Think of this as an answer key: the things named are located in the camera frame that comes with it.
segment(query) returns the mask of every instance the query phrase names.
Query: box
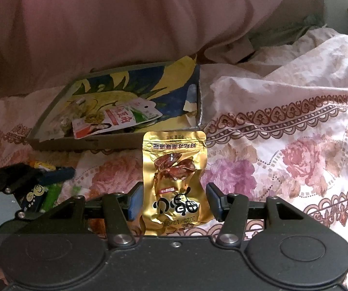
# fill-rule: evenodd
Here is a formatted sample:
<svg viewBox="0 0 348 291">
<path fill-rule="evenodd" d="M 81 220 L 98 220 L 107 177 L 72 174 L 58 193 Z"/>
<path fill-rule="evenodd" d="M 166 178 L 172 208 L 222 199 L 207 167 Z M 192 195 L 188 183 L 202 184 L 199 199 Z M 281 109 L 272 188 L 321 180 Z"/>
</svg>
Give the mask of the box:
<svg viewBox="0 0 348 291">
<path fill-rule="evenodd" d="M 40 150 L 40 151 L 75 151 L 75 150 L 142 148 L 143 136 L 145 132 L 156 131 L 156 129 L 153 128 L 154 125 L 151 126 L 152 128 L 151 130 L 148 130 L 148 127 L 146 127 L 146 128 L 143 128 L 142 131 L 137 131 L 137 132 L 93 135 L 93 136 L 89 136 L 89 137 L 77 139 L 77 140 L 74 139 L 73 137 L 64 137 L 64 138 L 60 138 L 56 140 L 47 140 L 47 141 L 40 142 L 39 138 L 42 135 L 44 129 L 46 128 L 46 123 L 48 123 L 51 119 L 53 119 L 53 117 L 57 114 L 57 109 L 64 106 L 65 103 L 68 101 L 68 99 L 70 99 L 71 95 L 75 95 L 76 92 L 74 92 L 74 94 L 72 93 L 76 88 L 76 84 L 79 84 L 78 82 L 81 82 L 82 80 L 85 81 L 85 79 L 97 78 L 97 77 L 106 76 L 113 73 L 122 73 L 125 71 L 131 72 L 131 71 L 137 71 L 137 70 L 146 69 L 146 68 L 163 67 L 164 71 L 166 71 L 166 67 L 174 67 L 173 64 L 180 64 L 180 67 L 183 67 L 183 64 L 184 63 L 188 64 L 190 60 L 192 59 L 189 57 L 184 57 L 177 62 L 161 62 L 161 63 L 155 63 L 155 64 L 133 65 L 128 67 L 109 69 L 106 71 L 91 73 L 79 80 L 74 80 L 70 82 L 57 95 L 54 101 L 47 107 L 47 109 L 39 118 L 36 125 L 32 128 L 29 136 L 27 137 L 28 143 L 32 146 L 33 149 Z M 197 82 L 197 115 L 195 119 L 195 125 L 194 126 L 189 125 L 189 127 L 185 127 L 185 128 L 183 127 L 182 128 L 161 128 L 161 131 L 175 131 L 175 130 L 196 131 L 200 129 L 200 125 L 202 121 L 202 100 L 201 100 L 202 96 L 200 93 L 200 86 L 199 86 L 199 66 L 194 67 L 193 73 L 196 73 L 196 69 L 198 69 L 198 82 Z"/>
</svg>

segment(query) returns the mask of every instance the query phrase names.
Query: metal bolt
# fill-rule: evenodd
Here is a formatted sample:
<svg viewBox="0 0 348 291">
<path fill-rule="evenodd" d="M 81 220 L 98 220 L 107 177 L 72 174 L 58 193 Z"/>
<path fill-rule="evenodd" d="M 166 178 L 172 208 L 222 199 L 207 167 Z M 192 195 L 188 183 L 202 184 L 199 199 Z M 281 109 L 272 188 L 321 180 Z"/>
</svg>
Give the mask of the metal bolt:
<svg viewBox="0 0 348 291">
<path fill-rule="evenodd" d="M 239 241 L 239 238 L 235 234 L 222 234 L 219 239 L 224 244 L 234 244 Z"/>
<path fill-rule="evenodd" d="M 182 243 L 181 242 L 172 242 L 172 243 L 170 243 L 170 245 L 172 247 L 178 248 L 178 247 L 181 247 Z"/>
<path fill-rule="evenodd" d="M 132 237 L 128 234 L 117 234 L 113 237 L 113 241 L 118 245 L 125 245 L 132 242 Z"/>
</svg>

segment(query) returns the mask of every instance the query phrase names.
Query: gold foil packet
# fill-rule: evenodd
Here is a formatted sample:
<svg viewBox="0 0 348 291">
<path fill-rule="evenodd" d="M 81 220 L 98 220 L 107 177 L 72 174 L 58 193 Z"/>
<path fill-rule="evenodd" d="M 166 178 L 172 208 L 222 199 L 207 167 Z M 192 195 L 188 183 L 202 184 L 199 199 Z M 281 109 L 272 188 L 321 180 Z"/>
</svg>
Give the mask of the gold foil packet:
<svg viewBox="0 0 348 291">
<path fill-rule="evenodd" d="M 200 182 L 206 167 L 202 131 L 147 132 L 143 139 L 146 235 L 163 235 L 212 219 Z"/>
</svg>

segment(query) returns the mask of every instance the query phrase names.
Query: bed sheet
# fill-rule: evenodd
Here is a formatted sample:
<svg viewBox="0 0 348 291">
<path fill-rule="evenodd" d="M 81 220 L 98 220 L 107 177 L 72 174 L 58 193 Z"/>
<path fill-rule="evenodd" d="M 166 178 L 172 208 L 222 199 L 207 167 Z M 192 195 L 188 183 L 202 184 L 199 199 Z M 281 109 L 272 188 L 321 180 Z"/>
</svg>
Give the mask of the bed sheet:
<svg viewBox="0 0 348 291">
<path fill-rule="evenodd" d="M 202 184 L 264 201 L 278 195 L 348 241 L 348 36 L 324 28 L 248 62 L 201 69 L 208 164 Z M 61 88 L 0 99 L 0 167 L 32 160 L 73 166 L 59 202 L 128 191 L 142 180 L 140 150 L 37 152 L 26 137 Z M 247 224 L 246 238 L 262 229 Z M 216 235 L 215 220 L 173 235 Z M 140 233 L 137 225 L 132 230 Z M 348 276 L 345 281 L 348 287 Z"/>
</svg>

